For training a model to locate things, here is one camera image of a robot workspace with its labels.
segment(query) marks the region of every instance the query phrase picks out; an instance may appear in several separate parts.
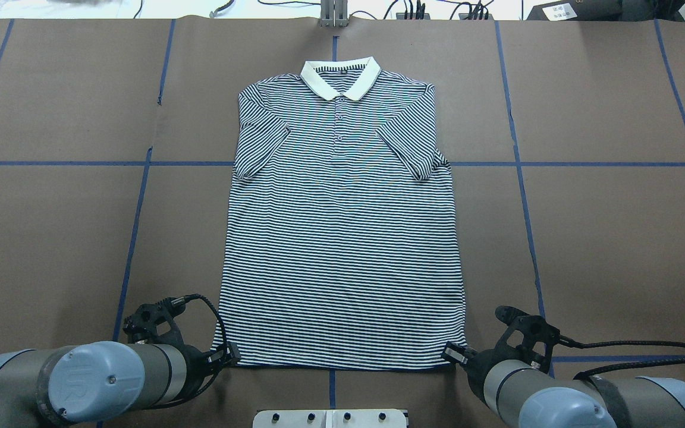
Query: ur logo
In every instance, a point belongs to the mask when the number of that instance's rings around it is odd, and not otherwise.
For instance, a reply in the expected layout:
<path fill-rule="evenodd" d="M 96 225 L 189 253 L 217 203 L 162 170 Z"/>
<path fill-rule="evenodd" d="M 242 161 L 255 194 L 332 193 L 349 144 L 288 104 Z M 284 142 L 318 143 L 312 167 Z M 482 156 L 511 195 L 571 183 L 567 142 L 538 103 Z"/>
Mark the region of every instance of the ur logo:
<path fill-rule="evenodd" d="M 79 366 L 70 369 L 65 379 L 63 389 L 64 401 L 83 401 L 89 392 L 89 382 L 92 379 L 92 368 Z"/>

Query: wire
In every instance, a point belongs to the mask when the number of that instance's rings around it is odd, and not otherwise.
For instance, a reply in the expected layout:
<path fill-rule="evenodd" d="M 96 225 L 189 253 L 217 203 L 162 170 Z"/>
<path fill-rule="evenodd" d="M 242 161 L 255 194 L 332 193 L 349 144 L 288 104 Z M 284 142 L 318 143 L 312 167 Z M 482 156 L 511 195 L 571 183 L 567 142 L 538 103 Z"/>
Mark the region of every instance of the wire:
<path fill-rule="evenodd" d="M 577 348 L 580 350 L 589 350 L 593 348 L 603 348 L 603 347 L 620 347 L 620 346 L 631 346 L 631 347 L 674 347 L 674 348 L 685 348 L 685 342 L 671 342 L 671 341 L 609 341 L 609 342 L 597 342 L 595 344 L 581 344 L 576 341 L 572 341 L 569 338 L 563 338 L 567 342 L 562 343 L 566 347 Z"/>
<path fill-rule="evenodd" d="M 367 15 L 371 16 L 373 19 L 377 19 L 373 14 L 370 14 L 367 11 L 355 11 L 355 12 L 351 13 L 350 16 L 354 16 L 355 14 L 367 14 Z"/>
<path fill-rule="evenodd" d="M 217 309 L 215 308 L 214 304 L 204 295 L 201 294 L 188 294 L 184 296 L 187 301 L 192 301 L 192 300 L 202 300 L 204 301 L 207 306 L 210 308 L 210 310 L 213 312 L 215 315 L 215 319 L 218 321 L 216 324 L 216 328 L 221 330 L 221 339 L 223 340 L 224 344 L 226 344 L 226 328 L 224 327 L 224 320 L 221 319 L 221 315 L 218 314 Z M 169 407 L 174 407 L 174 406 L 179 406 L 179 404 L 184 404 L 189 400 L 192 400 L 196 396 L 202 394 L 210 388 L 210 385 L 213 385 L 213 382 L 215 381 L 215 376 L 218 376 L 218 372 L 213 373 L 213 376 L 210 377 L 208 382 L 204 385 L 202 385 L 197 392 L 195 392 L 193 395 L 187 396 L 186 398 L 181 398 L 180 400 L 176 401 L 170 401 L 168 403 L 164 404 L 158 404 L 157 406 L 152 406 L 149 407 L 151 410 L 157 410 L 157 409 L 168 409 Z"/>
<path fill-rule="evenodd" d="M 215 16 L 218 14 L 218 12 L 220 12 L 220 11 L 225 11 L 226 9 L 228 9 L 229 7 L 231 7 L 231 5 L 234 5 L 234 0 L 229 0 L 228 2 L 226 2 L 225 5 L 219 6 L 217 9 L 215 9 L 215 10 L 212 11 L 212 12 L 210 12 L 210 17 L 215 17 Z"/>
<path fill-rule="evenodd" d="M 465 19 L 481 19 L 483 17 L 483 8 L 483 3 L 477 2 L 475 8 L 472 11 L 470 11 L 471 13 L 467 17 L 465 17 Z"/>
<path fill-rule="evenodd" d="M 391 5 L 388 6 L 388 10 L 385 11 L 385 16 L 383 16 L 382 19 L 387 19 L 387 18 L 388 18 L 388 14 L 389 14 L 389 12 L 391 11 L 392 6 L 395 6 L 395 4 L 396 4 L 397 2 L 398 2 L 398 0 L 392 0 Z"/>
<path fill-rule="evenodd" d="M 676 366 L 678 364 L 685 364 L 685 358 L 669 358 L 669 360 L 654 360 L 654 361 L 639 361 L 635 363 L 620 363 L 612 364 L 609 366 L 598 367 L 595 369 L 587 370 L 584 372 L 579 372 L 574 377 L 574 380 L 585 380 L 591 376 L 600 375 L 601 373 L 614 372 L 617 370 L 626 369 L 643 369 L 647 367 L 660 367 L 660 366 Z"/>
<path fill-rule="evenodd" d="M 268 2 L 264 2 L 264 0 L 258 0 L 258 3 L 261 3 L 261 5 L 269 5 L 269 6 L 294 5 L 294 4 L 307 5 L 307 6 L 321 6 L 321 3 L 297 2 L 295 0 L 293 0 L 291 2 L 279 2 L 279 3 L 268 3 Z"/>
<path fill-rule="evenodd" d="M 138 17 L 139 14 L 142 13 L 142 6 L 144 6 L 144 0 L 142 0 L 141 3 L 139 3 L 139 10 L 136 11 L 132 19 L 136 19 L 136 17 Z"/>
<path fill-rule="evenodd" d="M 451 21 L 452 19 L 454 19 L 454 14 L 456 14 L 456 11 L 459 10 L 459 8 L 462 5 L 469 6 L 470 7 L 470 13 L 472 13 L 472 3 L 469 3 L 469 2 L 456 3 L 456 7 L 454 8 L 454 11 L 451 12 L 451 17 L 449 17 L 448 21 Z"/>

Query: white metal bracket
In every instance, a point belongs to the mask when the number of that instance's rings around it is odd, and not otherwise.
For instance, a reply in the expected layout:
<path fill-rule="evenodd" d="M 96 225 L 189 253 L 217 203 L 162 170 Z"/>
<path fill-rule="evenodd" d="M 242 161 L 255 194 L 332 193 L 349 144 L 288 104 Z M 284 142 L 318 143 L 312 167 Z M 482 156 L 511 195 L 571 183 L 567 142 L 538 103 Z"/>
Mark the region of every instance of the white metal bracket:
<path fill-rule="evenodd" d="M 319 27 L 348 27 L 348 0 L 321 0 Z"/>
<path fill-rule="evenodd" d="M 408 428 L 407 412 L 396 409 L 261 411 L 253 428 Z"/>

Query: short sleeve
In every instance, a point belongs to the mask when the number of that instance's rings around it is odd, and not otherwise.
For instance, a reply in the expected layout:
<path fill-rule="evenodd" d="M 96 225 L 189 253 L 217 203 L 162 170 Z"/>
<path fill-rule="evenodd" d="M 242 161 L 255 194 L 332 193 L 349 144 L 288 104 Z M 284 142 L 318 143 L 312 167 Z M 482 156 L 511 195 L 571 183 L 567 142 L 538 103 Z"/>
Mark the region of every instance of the short sleeve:
<path fill-rule="evenodd" d="M 253 178 L 269 162 L 290 133 L 284 120 L 266 109 L 257 88 L 239 95 L 240 136 L 234 157 L 237 178 Z"/>
<path fill-rule="evenodd" d="M 435 87 L 431 84 L 376 133 L 418 181 L 426 181 L 438 165 L 448 163 L 435 143 Z"/>

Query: striped polo shirt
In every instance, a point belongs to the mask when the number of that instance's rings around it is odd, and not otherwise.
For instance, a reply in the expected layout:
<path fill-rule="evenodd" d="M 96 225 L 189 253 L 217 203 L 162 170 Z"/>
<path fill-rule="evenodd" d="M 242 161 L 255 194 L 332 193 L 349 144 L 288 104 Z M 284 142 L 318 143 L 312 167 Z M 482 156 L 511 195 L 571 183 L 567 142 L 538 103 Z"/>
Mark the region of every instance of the striped polo shirt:
<path fill-rule="evenodd" d="M 371 57 L 240 93 L 219 309 L 241 366 L 430 369 L 466 343 L 434 97 Z"/>

